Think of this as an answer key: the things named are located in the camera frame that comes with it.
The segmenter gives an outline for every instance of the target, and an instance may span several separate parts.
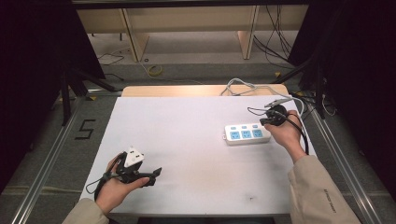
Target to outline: hand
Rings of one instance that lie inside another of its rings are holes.
[[[298,119],[297,111],[290,110],[288,111],[288,114],[288,119],[293,121],[299,128],[301,128],[302,124]],[[306,156],[303,148],[300,145],[300,132],[287,120],[279,126],[265,124],[264,127],[271,133],[276,142],[289,152],[294,163],[297,162],[297,160],[299,160],[301,157]]]
[[[107,170],[116,158],[117,157],[108,163]],[[116,173],[116,170],[117,164],[113,167],[112,172]],[[113,208],[119,206],[131,191],[143,187],[148,182],[148,177],[140,178],[130,184],[124,184],[117,178],[111,178],[103,185],[96,199],[96,203],[106,216]]]

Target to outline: power strip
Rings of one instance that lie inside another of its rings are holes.
[[[260,123],[235,124],[225,126],[223,138],[230,146],[257,144],[268,142],[271,133]]]

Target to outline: floor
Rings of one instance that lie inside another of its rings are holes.
[[[296,35],[297,32],[284,32],[291,46]],[[271,32],[258,32],[256,36],[266,44]],[[208,77],[196,74],[196,70],[208,72],[203,67],[210,67],[210,73],[213,73],[210,76],[215,76],[216,73],[224,71],[221,70],[224,66],[228,68],[234,66],[235,69],[229,69],[229,74],[222,74],[223,76],[231,79],[238,73],[250,72],[249,75],[243,76],[249,79],[256,73],[254,69],[263,64],[270,69],[266,69],[265,77],[261,78],[271,80],[276,77],[276,73],[284,74],[289,71],[285,67],[290,67],[277,57],[265,56],[265,53],[257,46],[253,46],[250,59],[244,60],[236,32],[151,34],[141,63],[135,63],[132,60],[125,35],[122,36],[121,41],[120,34],[97,34],[88,35],[88,37],[107,74],[107,81],[115,85],[129,85],[129,83],[147,85],[164,82],[176,85],[179,82],[175,81],[180,79],[186,79],[187,83],[191,82],[191,79],[205,81]],[[278,38],[272,37],[268,46],[285,56]],[[161,65],[167,71],[162,74],[161,82],[147,78],[145,70],[142,69],[142,66],[147,68],[152,65]],[[179,71],[179,74],[167,77],[170,71]],[[116,76],[126,79],[126,82],[120,81]],[[227,84],[227,81],[216,79],[211,80],[210,83]],[[287,81],[289,91],[298,90],[296,83],[296,79]],[[87,86],[91,90],[100,89],[91,83],[87,83]],[[62,102],[55,102],[47,122],[43,125],[42,132],[34,142],[34,150],[26,155],[19,170],[0,197],[0,223],[12,222],[21,210],[26,195],[29,195],[29,190],[35,188],[34,183],[39,177],[45,182],[44,187],[38,188],[37,193],[29,198],[32,200],[31,206],[27,206],[30,210],[27,209],[25,216],[21,218],[26,223],[62,222],[74,203],[78,201],[86,174],[91,169],[92,161],[105,132],[112,106],[118,97],[117,94],[99,92],[91,91],[89,94],[91,97],[75,100],[74,108],[76,108],[75,114],[77,115],[69,127],[61,126]],[[332,111],[329,111],[326,114],[326,120],[322,121],[316,119],[315,111],[311,112],[311,108],[308,108],[304,120],[306,126],[312,127],[312,131],[308,130],[308,132],[310,138],[315,139],[313,142],[315,149],[320,152],[318,153],[319,159],[324,163],[362,223],[396,223],[395,202],[359,153],[359,148],[351,137],[342,116],[331,116],[331,113]],[[95,131],[89,140],[77,140],[83,134],[79,131],[80,124],[87,119],[95,120],[95,122],[88,122],[87,127]],[[64,139],[60,139],[61,133],[64,134]],[[326,139],[323,135],[328,135],[330,138]],[[335,141],[339,146],[329,147],[331,141]],[[340,169],[337,165],[340,152],[343,155],[340,160],[345,158],[348,167],[352,167],[350,169],[353,171],[352,174],[349,173],[350,170]],[[48,165],[47,172],[43,171],[43,164]],[[352,186],[358,190],[351,190],[350,182],[345,176],[352,176],[358,180],[358,184]],[[367,199],[368,203],[359,203],[360,199],[363,201]],[[136,223],[136,217],[114,216],[114,218],[120,223]],[[276,217],[276,223],[290,223],[290,217]]]

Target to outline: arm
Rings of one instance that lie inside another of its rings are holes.
[[[116,158],[108,163],[107,169]],[[113,167],[112,172],[115,173],[116,170],[117,164]],[[90,199],[81,199],[66,217],[64,224],[107,224],[108,218],[106,216],[108,213],[119,206],[131,191],[143,187],[148,182],[148,177],[140,178],[130,184],[123,184],[117,178],[111,178],[103,185],[96,202]]]
[[[301,127],[296,111],[288,118]],[[266,124],[275,140],[293,160],[289,172],[290,216],[293,223],[360,223],[329,173],[314,156],[307,156],[300,145],[300,134],[287,121],[280,126]]]

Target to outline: beige sleeve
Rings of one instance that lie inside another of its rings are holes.
[[[107,224],[108,218],[103,214],[99,206],[91,199],[81,199],[63,224]]]
[[[360,223],[315,156],[299,159],[289,180],[293,223]]]

